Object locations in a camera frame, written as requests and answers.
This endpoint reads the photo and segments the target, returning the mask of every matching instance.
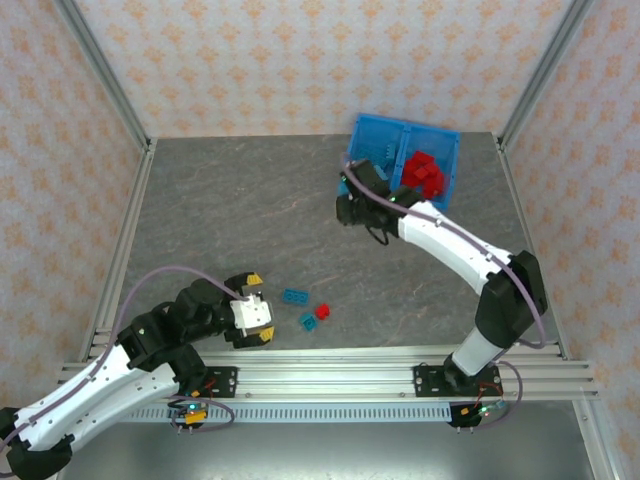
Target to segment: aluminum frame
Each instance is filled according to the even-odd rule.
[[[89,350],[93,344],[93,337],[96,329],[105,326],[109,328],[113,325],[118,300],[122,291],[122,282],[127,271],[127,263],[131,254],[131,246],[136,232],[136,225],[142,208],[144,192],[147,188],[147,181],[151,172],[153,155],[155,153],[157,140],[151,140],[149,147],[142,152],[138,164],[138,170],[133,182],[133,188],[129,194],[129,202],[124,212],[120,233],[112,255],[111,265],[104,279],[100,298],[98,299],[93,315],[91,327],[85,332],[82,348],[78,357],[79,362],[85,362],[89,358]]]
[[[58,6],[60,14],[66,20],[69,29],[78,40],[80,47],[93,67],[98,79],[107,90],[109,97],[111,97],[131,137],[138,143],[140,148],[146,148],[149,144],[149,137],[145,133],[142,122],[140,122],[120,82],[118,82],[115,73],[111,69],[104,52],[91,32],[89,24],[82,14],[82,10],[80,10],[75,0],[55,0],[55,3]]]
[[[500,144],[509,148],[533,110],[544,87],[553,76],[558,62],[566,52],[576,32],[582,25],[582,19],[593,4],[593,0],[574,0],[560,23],[558,31],[547,47],[540,63],[533,72],[520,100],[511,113],[504,130],[500,134]]]
[[[96,335],[89,359],[108,341]],[[200,352],[205,365],[239,368],[236,400],[242,402],[453,402],[475,397],[416,397],[412,367],[442,365],[455,345],[319,350]],[[589,362],[562,359],[558,345],[542,350],[516,346],[504,356],[522,375],[524,401],[596,400],[597,385]],[[65,364],[59,381],[76,375],[85,363]],[[506,399],[518,383],[511,369],[500,367]]]

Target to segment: blue block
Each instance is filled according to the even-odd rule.
[[[284,293],[282,294],[282,301],[292,305],[305,306],[309,304],[309,292],[285,288]]]
[[[305,313],[304,315],[300,316],[299,322],[307,332],[310,332],[318,326],[316,317],[314,317],[310,313]]]

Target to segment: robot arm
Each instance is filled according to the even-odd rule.
[[[269,305],[260,293],[255,273],[228,279],[225,285],[245,297],[235,300],[204,279],[183,289],[175,302],[158,305],[137,316],[95,363],[34,404],[0,410],[0,437],[28,424],[11,442],[7,459],[22,480],[44,480],[60,471],[74,452],[100,432],[136,409],[180,394],[196,396],[207,369],[192,342],[224,333],[235,348],[260,346],[273,338]],[[76,395],[31,419],[62,399],[84,379]]]
[[[456,225],[436,210],[431,202],[406,186],[389,191],[368,160],[351,164],[351,172],[374,194],[435,219],[429,222],[414,215],[404,215],[374,202],[363,195],[343,175],[349,193],[336,200],[336,214],[344,225],[364,225],[380,243],[388,243],[387,234],[427,251],[460,275],[480,296],[475,328],[445,361],[444,376],[454,391],[462,392],[473,385],[477,375],[501,352],[510,348],[533,324],[533,315],[513,281],[492,257],[507,265],[524,284],[540,314],[547,309],[540,267],[536,258],[523,251],[518,255],[489,245]],[[471,238],[489,252],[480,254],[465,238],[447,226],[455,226],[464,237]],[[384,235],[381,241],[372,230]]]

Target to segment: vented metal strip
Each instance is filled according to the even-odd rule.
[[[390,422],[450,422],[451,410],[446,402],[406,403],[240,403],[225,401],[236,414],[237,423],[390,423]],[[122,422],[165,423],[170,410],[154,404],[132,413]],[[229,414],[210,407],[206,423],[223,423]]]

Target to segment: gray marble surface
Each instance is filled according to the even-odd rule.
[[[268,348],[461,342],[478,302],[463,280],[412,245],[383,247],[363,227],[335,219],[339,155],[348,142],[347,135],[160,140],[123,292],[167,264],[220,279],[253,270],[265,280],[275,316]],[[456,182],[452,220],[502,248],[526,248],[490,134],[462,135]],[[152,281],[129,318],[173,300],[192,279]],[[280,300],[287,287],[309,290],[311,306],[329,304],[331,317],[307,333],[298,317],[309,309]],[[210,338],[198,348],[228,346]]]

